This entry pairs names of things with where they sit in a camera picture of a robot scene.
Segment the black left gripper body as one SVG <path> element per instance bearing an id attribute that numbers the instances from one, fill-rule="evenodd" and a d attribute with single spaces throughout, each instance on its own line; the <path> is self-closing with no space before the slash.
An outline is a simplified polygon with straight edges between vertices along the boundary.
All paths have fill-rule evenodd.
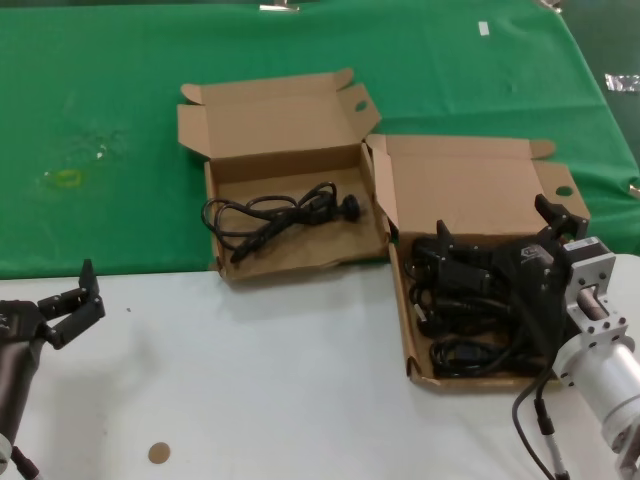
<path id="1" fill-rule="evenodd" d="M 11 347 L 32 346 L 53 342 L 50 318 L 30 301 L 1 301 L 1 352 Z"/>

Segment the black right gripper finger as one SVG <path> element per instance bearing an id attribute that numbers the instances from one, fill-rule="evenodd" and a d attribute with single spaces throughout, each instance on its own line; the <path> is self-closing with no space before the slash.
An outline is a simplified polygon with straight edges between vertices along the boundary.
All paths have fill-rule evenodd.
<path id="1" fill-rule="evenodd" d="M 534 206 L 547 224 L 536 235 L 541 245 L 564 245 L 586 238 L 586 218 L 570 213 L 563 204 L 551 203 L 543 194 L 535 197 Z"/>
<path id="2" fill-rule="evenodd" d="M 488 293 L 491 273 L 478 264 L 473 257 L 478 250 L 465 246 L 457 248 L 453 235 L 443 220 L 436 222 L 437 286 L 440 289 L 459 290 L 471 293 Z"/>

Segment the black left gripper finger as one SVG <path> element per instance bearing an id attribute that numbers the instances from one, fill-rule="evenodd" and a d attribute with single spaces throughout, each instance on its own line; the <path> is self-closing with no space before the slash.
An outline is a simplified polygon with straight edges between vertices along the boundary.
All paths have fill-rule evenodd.
<path id="1" fill-rule="evenodd" d="M 58 317 L 63 317 L 63 319 L 50 328 L 48 342 L 56 350 L 60 350 L 104 316 L 105 308 L 100 296 L 90 298 L 74 307 L 57 308 L 53 319 Z"/>
<path id="2" fill-rule="evenodd" d="M 101 318 L 101 296 L 97 276 L 90 259 L 85 259 L 78 279 L 78 287 L 37 302 L 46 319 L 79 314 L 87 308 L 91 318 Z"/>

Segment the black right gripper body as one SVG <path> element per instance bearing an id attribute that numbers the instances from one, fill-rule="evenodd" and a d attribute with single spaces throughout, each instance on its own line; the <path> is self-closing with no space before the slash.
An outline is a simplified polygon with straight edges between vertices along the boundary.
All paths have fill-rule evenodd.
<path id="1" fill-rule="evenodd" d="M 536 234 L 494 247 L 491 266 L 506 284 L 509 306 L 528 328 L 565 328 L 566 272 L 556 265 L 564 241 Z"/>

